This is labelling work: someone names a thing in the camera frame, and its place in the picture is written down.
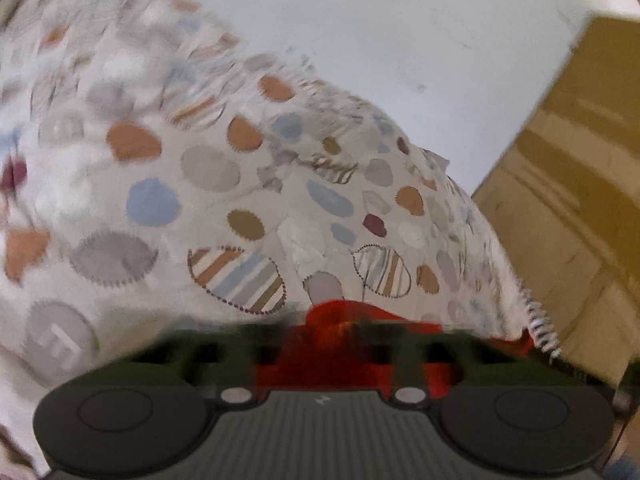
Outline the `red long-sleeve shirt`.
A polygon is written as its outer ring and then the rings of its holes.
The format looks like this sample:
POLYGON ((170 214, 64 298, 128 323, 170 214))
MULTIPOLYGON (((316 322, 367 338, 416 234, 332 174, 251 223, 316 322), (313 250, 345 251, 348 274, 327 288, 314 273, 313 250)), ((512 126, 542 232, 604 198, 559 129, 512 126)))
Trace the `red long-sleeve shirt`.
MULTIPOLYGON (((263 399, 273 391, 374 391, 390 402, 390 368, 374 362, 376 326, 401 326, 420 334, 468 333, 411 322, 354 300, 317 304, 299 322, 268 325, 270 363, 258 372, 263 399)), ((526 333, 514 341, 486 340, 503 341, 522 353, 533 349, 526 333)))

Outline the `black white pink striped garment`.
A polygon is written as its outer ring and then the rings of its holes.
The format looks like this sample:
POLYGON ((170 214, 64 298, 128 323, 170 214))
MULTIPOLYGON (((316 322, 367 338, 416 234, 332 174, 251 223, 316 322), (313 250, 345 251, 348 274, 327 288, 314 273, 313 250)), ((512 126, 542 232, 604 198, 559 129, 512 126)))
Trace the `black white pink striped garment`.
POLYGON ((521 297, 524 301, 529 336, 536 349, 552 360, 559 358, 562 356, 560 338, 548 312, 539 301, 533 298, 530 290, 523 289, 521 297))

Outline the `dotted patchwork bed quilt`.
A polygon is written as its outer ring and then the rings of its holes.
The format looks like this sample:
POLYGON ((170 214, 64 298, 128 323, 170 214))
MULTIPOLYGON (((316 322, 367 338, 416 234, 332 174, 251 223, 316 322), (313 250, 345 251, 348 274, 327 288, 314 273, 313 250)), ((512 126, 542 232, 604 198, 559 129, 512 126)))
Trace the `dotted patchwork bed quilt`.
POLYGON ((52 387, 179 318, 333 299, 529 336, 495 231, 434 153, 190 0, 1 0, 1 474, 52 387))

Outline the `brown wooden wardrobe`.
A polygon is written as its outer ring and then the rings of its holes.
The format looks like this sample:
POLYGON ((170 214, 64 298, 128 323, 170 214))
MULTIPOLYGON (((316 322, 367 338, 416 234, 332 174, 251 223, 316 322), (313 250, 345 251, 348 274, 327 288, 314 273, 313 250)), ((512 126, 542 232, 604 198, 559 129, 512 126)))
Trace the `brown wooden wardrobe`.
POLYGON ((639 354, 639 25, 598 16, 474 195, 564 356, 639 354))

